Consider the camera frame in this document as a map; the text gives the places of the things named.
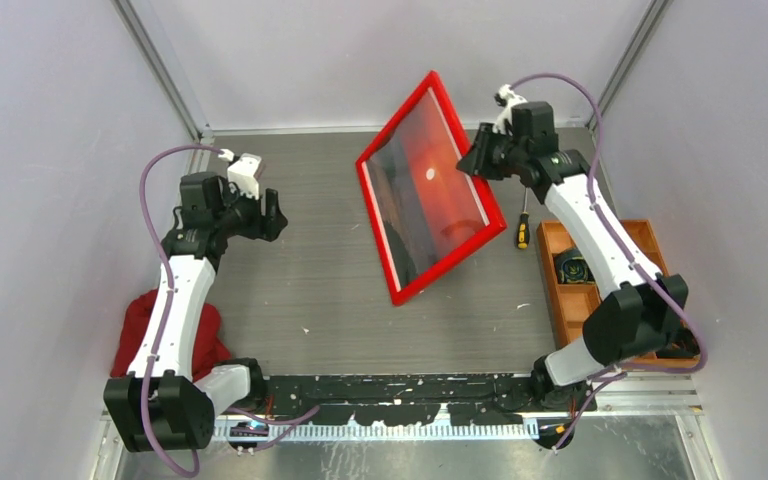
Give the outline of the sunset photo print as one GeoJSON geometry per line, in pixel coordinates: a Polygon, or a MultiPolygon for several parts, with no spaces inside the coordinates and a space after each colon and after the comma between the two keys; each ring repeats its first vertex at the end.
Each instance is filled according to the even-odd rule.
{"type": "Polygon", "coordinates": [[[436,92],[428,88],[361,165],[384,241],[395,291],[421,276],[490,225],[436,92]]]}

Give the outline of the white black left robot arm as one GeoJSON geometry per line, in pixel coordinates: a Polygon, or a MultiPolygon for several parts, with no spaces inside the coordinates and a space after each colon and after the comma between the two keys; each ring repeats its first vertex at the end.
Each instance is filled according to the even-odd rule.
{"type": "Polygon", "coordinates": [[[148,452],[200,450],[218,415],[231,407],[258,412],[267,382],[253,358],[223,360],[201,379],[193,353],[207,293],[232,237],[274,241],[288,221],[278,193],[258,174],[189,174],[179,184],[181,203],[161,239],[166,256],[154,309],[124,376],[108,380],[103,400],[125,448],[148,452]]]}

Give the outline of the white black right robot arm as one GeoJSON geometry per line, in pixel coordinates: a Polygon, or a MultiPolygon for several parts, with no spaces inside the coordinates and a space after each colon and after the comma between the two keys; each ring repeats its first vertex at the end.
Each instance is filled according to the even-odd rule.
{"type": "Polygon", "coordinates": [[[688,287],[639,251],[584,156],[560,148],[548,103],[519,97],[496,102],[501,113],[479,125],[458,170],[487,180],[518,177],[567,230],[601,296],[581,336],[534,363],[527,390],[537,406],[551,411],[570,398],[572,386],[672,343],[681,328],[674,309],[684,306],[688,287]]]}

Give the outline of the black yellow screwdriver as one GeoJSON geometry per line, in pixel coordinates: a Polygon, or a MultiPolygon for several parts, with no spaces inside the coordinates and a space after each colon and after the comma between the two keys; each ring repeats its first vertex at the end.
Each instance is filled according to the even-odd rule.
{"type": "Polygon", "coordinates": [[[522,209],[518,217],[516,230],[516,248],[526,250],[531,243],[530,215],[528,211],[528,190],[523,192],[522,209]]]}

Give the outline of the red picture frame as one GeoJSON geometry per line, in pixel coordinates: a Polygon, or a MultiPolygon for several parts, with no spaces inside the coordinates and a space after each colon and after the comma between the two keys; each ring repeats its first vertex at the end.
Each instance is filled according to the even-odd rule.
{"type": "Polygon", "coordinates": [[[507,227],[488,182],[456,167],[469,147],[440,75],[429,71],[355,163],[395,306],[507,227]]]}

